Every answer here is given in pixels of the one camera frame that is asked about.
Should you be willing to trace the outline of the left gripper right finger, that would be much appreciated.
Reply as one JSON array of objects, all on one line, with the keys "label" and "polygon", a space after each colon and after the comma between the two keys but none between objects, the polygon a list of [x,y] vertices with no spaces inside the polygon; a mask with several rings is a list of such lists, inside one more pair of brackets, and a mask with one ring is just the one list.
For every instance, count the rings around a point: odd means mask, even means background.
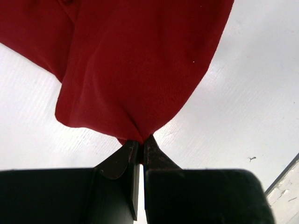
[{"label": "left gripper right finger", "polygon": [[244,169],[182,169],[150,136],[144,143],[149,224],[272,224],[257,177]]}]

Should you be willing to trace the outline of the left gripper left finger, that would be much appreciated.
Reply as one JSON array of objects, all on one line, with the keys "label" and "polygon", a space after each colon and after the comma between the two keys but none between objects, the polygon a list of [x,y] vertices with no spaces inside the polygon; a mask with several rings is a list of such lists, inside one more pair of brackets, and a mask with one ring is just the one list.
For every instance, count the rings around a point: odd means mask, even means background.
[{"label": "left gripper left finger", "polygon": [[93,168],[0,173],[3,224],[131,224],[137,219],[139,144],[126,142]]}]

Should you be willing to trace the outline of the red t shirt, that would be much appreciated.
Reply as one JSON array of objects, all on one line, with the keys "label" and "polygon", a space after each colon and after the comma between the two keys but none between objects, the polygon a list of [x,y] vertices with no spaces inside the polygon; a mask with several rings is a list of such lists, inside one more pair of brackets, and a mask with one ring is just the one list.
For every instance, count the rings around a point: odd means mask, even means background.
[{"label": "red t shirt", "polygon": [[56,119],[143,143],[183,107],[231,0],[3,0],[0,41],[61,82]]}]

